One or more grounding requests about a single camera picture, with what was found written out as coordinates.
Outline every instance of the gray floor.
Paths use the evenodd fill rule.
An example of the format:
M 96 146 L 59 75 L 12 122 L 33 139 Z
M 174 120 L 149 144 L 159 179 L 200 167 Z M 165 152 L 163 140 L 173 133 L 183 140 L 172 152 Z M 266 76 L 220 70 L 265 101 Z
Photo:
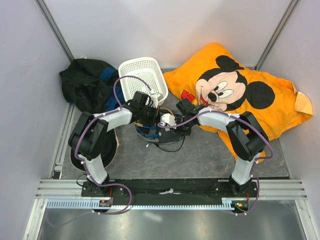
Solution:
M 163 107 L 176 110 L 178 98 L 169 93 Z M 81 112 L 77 109 L 73 126 Z M 186 137 L 178 152 L 165 152 L 148 143 L 135 132 L 132 124 L 116 129 L 120 146 L 112 163 L 106 168 L 112 179 L 144 178 L 218 178 L 229 177 L 235 160 L 217 133 L 207 132 L 197 126 Z M 165 146 L 174 150 L 181 142 Z M 271 141 L 275 156 L 258 164 L 254 175 L 259 177 L 286 177 L 288 171 L 279 141 Z M 62 179 L 76 179 L 82 171 L 75 168 L 70 160 L 70 147 L 66 149 L 62 168 Z
M 46 209 L 65 223 L 89 209 Z M 259 201 L 247 216 L 217 210 L 130 210 L 88 214 L 63 227 L 42 225 L 39 240 L 305 240 L 294 201 Z

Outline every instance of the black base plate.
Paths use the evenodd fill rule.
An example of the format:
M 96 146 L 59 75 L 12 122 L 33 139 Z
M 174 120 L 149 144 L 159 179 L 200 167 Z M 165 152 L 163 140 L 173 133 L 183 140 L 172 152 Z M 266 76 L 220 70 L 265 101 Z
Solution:
M 257 196 L 257 184 L 251 182 L 242 192 L 235 195 L 231 184 L 225 178 L 174 178 L 174 179 L 116 179 L 108 184 L 127 186 L 132 192 L 131 205 L 172 206 L 172 205 L 220 205 L 221 198 L 246 198 Z M 160 194 L 173 189 L 173 193 Z M 84 182 L 82 197 L 109 197 L 110 192 Z M 120 186 L 112 187 L 113 205 L 127 205 L 129 193 Z

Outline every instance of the mickey mouse ear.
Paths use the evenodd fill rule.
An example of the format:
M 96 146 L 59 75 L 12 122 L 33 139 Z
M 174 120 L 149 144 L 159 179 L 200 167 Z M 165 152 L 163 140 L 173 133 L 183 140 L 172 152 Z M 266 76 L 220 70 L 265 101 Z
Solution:
M 273 89 L 262 81 L 251 82 L 245 90 L 246 100 L 255 109 L 270 107 L 276 98 Z
M 223 70 L 233 72 L 235 70 L 243 70 L 244 68 L 239 66 L 239 63 L 235 62 L 232 58 L 221 55 L 215 59 L 216 64 Z

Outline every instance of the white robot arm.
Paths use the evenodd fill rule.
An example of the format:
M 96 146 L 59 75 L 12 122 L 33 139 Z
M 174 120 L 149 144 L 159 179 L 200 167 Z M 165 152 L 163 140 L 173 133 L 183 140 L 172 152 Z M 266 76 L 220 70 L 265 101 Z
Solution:
M 230 179 L 237 186 L 243 186 L 251 181 L 251 169 L 253 164 L 266 146 L 265 141 L 268 137 L 259 125 L 258 121 L 250 112 L 244 114 L 228 114 L 212 110 L 210 107 L 203 105 L 194 106 L 187 99 L 183 99 L 176 106 L 182 113 L 182 117 L 173 119 L 169 115 L 160 114 L 156 106 L 146 105 L 147 100 L 151 98 L 141 92 L 136 92 L 134 98 L 111 112 L 96 114 L 92 116 L 89 113 L 83 113 L 78 120 L 68 144 L 72 149 L 76 149 L 79 144 L 79 156 L 89 171 L 89 179 L 98 184 L 105 183 L 109 180 L 108 174 L 103 167 L 100 148 L 106 140 L 105 135 L 108 131 L 121 125 L 140 121 L 145 126 L 152 126 L 158 123 L 159 128 L 165 128 L 175 131 L 181 136 L 187 136 L 191 133 L 194 125 L 210 126 L 228 133 L 232 147 L 238 155 L 234 171 Z M 84 133 L 85 127 L 97 115 L 101 116 L 96 123 L 92 124 L 91 129 Z M 249 128 L 249 133 L 245 134 L 247 126 L 238 121 L 248 123 L 254 126 L 261 134 L 257 136 Z

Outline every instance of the mickey mouse eye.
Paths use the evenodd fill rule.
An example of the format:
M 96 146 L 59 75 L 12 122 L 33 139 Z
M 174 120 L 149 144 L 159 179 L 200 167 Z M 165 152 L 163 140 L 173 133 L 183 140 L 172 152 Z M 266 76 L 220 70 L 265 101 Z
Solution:
M 234 92 L 233 90 L 227 89 L 222 92 L 219 92 L 218 96 L 220 99 L 223 99 L 223 98 L 229 97 L 231 94 L 233 94 L 233 92 Z
M 228 85 L 228 83 L 227 83 L 226 81 L 222 81 L 222 82 L 220 82 L 220 83 L 214 88 L 214 91 L 216 91 L 216 92 L 221 91 L 221 90 L 224 89 L 227 85 Z

